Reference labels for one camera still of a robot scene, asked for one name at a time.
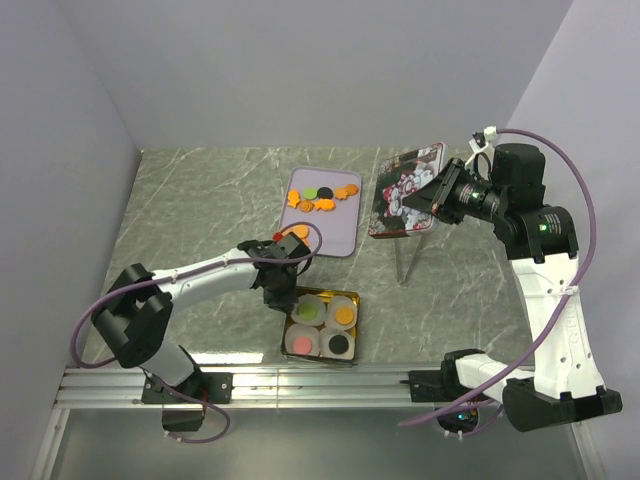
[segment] small cup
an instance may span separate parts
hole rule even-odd
[[[336,295],[329,301],[324,324],[329,328],[349,330],[358,321],[358,308],[349,298]]]
[[[324,323],[326,314],[327,307],[322,299],[317,295],[307,293],[298,297],[298,303],[291,312],[291,318],[301,325],[317,327]]]
[[[320,351],[325,358],[353,360],[355,350],[356,341],[349,333],[330,327],[320,331]]]
[[[291,325],[284,334],[284,347],[287,353],[317,357],[320,354],[320,332],[308,325]]]

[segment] marble table surface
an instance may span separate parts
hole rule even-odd
[[[477,347],[509,361],[531,342],[515,280],[491,226],[468,218],[429,233],[407,282],[398,285],[393,240],[366,233],[377,164],[402,148],[148,149],[133,186],[105,280],[131,263],[165,269],[216,257],[242,240],[269,239],[294,167],[362,176],[356,251],[318,257],[299,284],[358,292],[357,361],[439,362]],[[418,239],[402,239],[404,264]],[[172,318],[170,340],[201,363],[291,362],[279,351],[284,315],[262,292],[228,293]],[[108,356],[92,331],[85,360]]]

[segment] orange cookie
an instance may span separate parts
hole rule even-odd
[[[349,185],[344,187],[344,189],[347,191],[347,195],[349,196],[355,195],[356,193],[358,193],[358,186],[354,185],[353,183],[350,183]]]
[[[333,196],[336,197],[338,200],[344,200],[345,198],[347,198],[349,196],[349,194],[347,193],[347,189],[346,188],[336,188],[333,191]]]
[[[301,240],[304,240],[309,236],[309,227],[307,227],[306,225],[296,225],[291,230],[293,230],[293,233],[295,233],[296,236]]]
[[[300,202],[298,210],[303,213],[309,213],[313,210],[313,203],[311,203],[309,200],[303,200]]]
[[[335,318],[336,322],[338,322],[340,325],[349,325],[351,322],[353,322],[355,315],[351,308],[344,306],[335,311],[335,313],[333,314],[333,318]]]
[[[290,190],[287,194],[287,205],[296,208],[300,203],[300,193],[297,190]]]
[[[313,206],[316,207],[316,210],[324,210],[325,212],[336,208],[334,201],[329,200],[328,198],[321,198],[320,200],[313,202]]]

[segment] white wall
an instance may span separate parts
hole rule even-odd
[[[611,480],[640,468],[638,18],[635,0],[576,0],[509,122],[575,158],[597,208],[598,250],[582,298],[595,360],[624,403],[622,413],[589,422]],[[568,170],[548,158],[548,197],[573,212],[584,252],[584,202]]]
[[[100,291],[137,152],[55,2],[2,3],[0,65],[0,476],[14,480]]]
[[[141,146],[461,143],[570,0],[58,0]]]

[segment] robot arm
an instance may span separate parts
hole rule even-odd
[[[217,295],[258,287],[263,288],[269,308],[290,312],[296,302],[297,263],[229,262],[250,257],[296,259],[309,253],[295,234],[288,234],[275,242],[243,242],[219,257],[176,269],[149,272],[140,264],[131,265],[110,291],[153,277],[176,280],[119,296],[97,310],[92,322],[122,367],[142,367],[181,393],[200,398],[198,365],[182,347],[164,339],[171,317]],[[207,268],[212,264],[220,268]],[[186,272],[195,273],[184,278],[181,274]]]
[[[573,220],[561,207],[543,203],[544,155],[533,145],[493,148],[495,128],[475,134],[469,160],[453,159],[427,186],[403,204],[429,212],[444,223],[459,224],[465,215],[490,222],[505,245],[531,334],[546,327],[562,296],[569,299],[549,336],[535,352],[535,372],[514,370],[485,390],[504,405],[520,431],[583,420],[622,409],[620,394],[606,389],[591,348],[577,287],[578,243]],[[490,180],[467,167],[486,155]],[[445,356],[443,378],[469,391],[505,369],[480,350]]]

